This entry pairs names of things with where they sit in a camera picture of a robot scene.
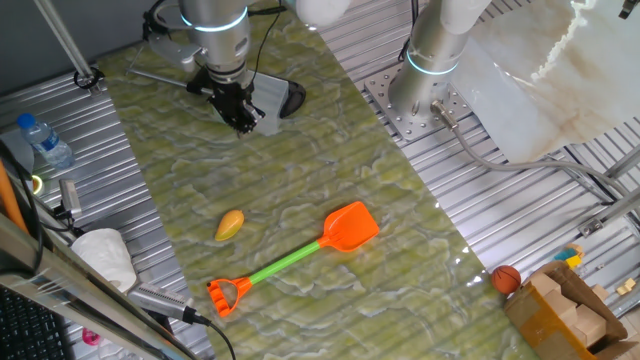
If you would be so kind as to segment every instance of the orange shovel grip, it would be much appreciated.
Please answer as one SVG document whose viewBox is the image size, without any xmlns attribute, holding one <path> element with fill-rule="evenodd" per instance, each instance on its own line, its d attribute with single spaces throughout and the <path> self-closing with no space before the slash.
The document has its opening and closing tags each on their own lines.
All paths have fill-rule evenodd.
<svg viewBox="0 0 640 360">
<path fill-rule="evenodd" d="M 226 283 L 232 284 L 238 290 L 238 296 L 236 296 L 236 301 L 235 303 L 233 303 L 233 306 L 230 306 L 229 302 L 224 297 L 224 293 L 220 288 L 220 284 L 219 284 L 220 282 L 226 282 Z M 213 280 L 207 283 L 207 290 L 209 291 L 209 296 L 211 296 L 213 305 L 215 305 L 216 309 L 218 310 L 218 313 L 220 314 L 221 317 L 225 317 L 231 314 L 233 310 L 235 310 L 236 306 L 238 305 L 238 302 L 240 301 L 240 298 L 247 291 L 249 291 L 249 289 L 251 289 L 252 285 L 253 284 L 251 284 L 251 280 L 249 280 L 248 277 L 243 277 L 235 280 L 218 279 L 218 280 Z"/>
</svg>

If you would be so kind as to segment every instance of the toy shovel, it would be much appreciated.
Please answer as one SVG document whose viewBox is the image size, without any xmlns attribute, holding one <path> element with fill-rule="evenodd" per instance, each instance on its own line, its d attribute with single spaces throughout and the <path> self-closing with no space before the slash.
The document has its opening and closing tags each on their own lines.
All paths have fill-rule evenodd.
<svg viewBox="0 0 640 360">
<path fill-rule="evenodd" d="M 240 298 L 251 289 L 251 286 L 258 282 L 325 246 L 332 246 L 344 252 L 353 251 L 371 240 L 379 231 L 378 225 L 364 204 L 359 201 L 354 202 L 331 213 L 331 215 L 327 217 L 327 220 L 324 222 L 324 235 L 322 235 L 320 239 L 249 277 L 242 277 L 235 280 L 218 279 L 207 283 L 209 295 L 216 309 L 218 309 L 220 316 L 225 317 L 231 314 L 238 305 Z M 221 282 L 233 284 L 236 287 L 238 295 L 233 305 L 229 305 L 227 299 L 224 297 L 222 289 L 220 288 Z"/>
</svg>

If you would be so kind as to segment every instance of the blue led ring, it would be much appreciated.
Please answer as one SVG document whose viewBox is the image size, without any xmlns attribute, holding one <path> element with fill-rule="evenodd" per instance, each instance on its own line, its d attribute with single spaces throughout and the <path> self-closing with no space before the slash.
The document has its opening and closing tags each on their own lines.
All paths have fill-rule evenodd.
<svg viewBox="0 0 640 360">
<path fill-rule="evenodd" d="M 453 65 L 453 67 L 452 67 L 451 69 L 446 70 L 446 71 L 429 71 L 429 70 L 425 70 L 425 69 L 423 69 L 423 68 L 419 67 L 418 65 L 416 65 L 416 64 L 413 62 L 413 60 L 411 60 L 411 56 L 409 55 L 409 52 L 408 52 L 408 51 L 407 51 L 407 60 L 409 60 L 409 63 L 410 63 L 414 68 L 416 68 L 416 70 L 418 70 L 418 71 L 420 71 L 420 72 L 422 72 L 422 73 L 425 73 L 425 74 L 427 74 L 427 75 L 444 75 L 444 74 L 448 74 L 448 73 L 452 72 L 452 71 L 453 71 L 453 69 L 455 69 L 455 68 L 456 68 L 456 66 L 458 66 L 458 63 L 456 63 L 455 65 Z"/>
<path fill-rule="evenodd" d="M 242 15 L 240 15 L 239 18 L 228 23 L 227 25 L 213 26 L 213 27 L 212 26 L 196 26 L 194 27 L 194 29 L 198 31 L 203 31 L 203 32 L 218 32 L 218 31 L 229 30 L 232 27 L 240 24 L 240 22 L 244 19 L 244 17 L 247 16 L 248 12 L 249 12 L 248 8 L 245 7 L 244 11 L 242 12 Z M 182 17 L 182 21 L 184 21 L 184 23 L 187 24 L 187 26 L 193 26 L 187 19 L 184 18 L 184 15 L 181 14 L 180 17 Z"/>
</svg>

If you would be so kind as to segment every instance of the metal grating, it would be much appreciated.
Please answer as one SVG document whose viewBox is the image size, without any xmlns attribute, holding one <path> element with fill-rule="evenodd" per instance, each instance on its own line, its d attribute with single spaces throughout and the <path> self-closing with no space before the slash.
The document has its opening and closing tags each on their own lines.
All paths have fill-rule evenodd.
<svg viewBox="0 0 640 360">
<path fill-rule="evenodd" d="M 51 124 L 76 157 L 76 164 L 63 171 L 36 157 L 34 173 L 45 181 L 41 199 L 57 206 L 58 180 L 75 180 L 83 211 L 76 224 L 87 231 L 105 227 L 120 231 L 140 280 L 190 297 L 108 92 L 90 97 L 66 75 L 0 99 L 0 123 L 13 124 L 23 112 Z M 213 355 L 202 326 L 177 320 L 171 325 L 196 354 Z M 82 341 L 82 327 L 71 322 L 66 327 L 75 357 L 97 358 L 97 347 Z"/>
</svg>

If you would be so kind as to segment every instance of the orange basketball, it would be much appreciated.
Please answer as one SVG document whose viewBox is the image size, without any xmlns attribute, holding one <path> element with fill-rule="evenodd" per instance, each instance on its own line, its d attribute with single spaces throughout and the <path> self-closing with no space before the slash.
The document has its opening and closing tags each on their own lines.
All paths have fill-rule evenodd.
<svg viewBox="0 0 640 360">
<path fill-rule="evenodd" d="M 496 290 L 505 295 L 518 290 L 522 279 L 520 273 L 509 265 L 498 266 L 491 274 L 491 283 Z"/>
</svg>

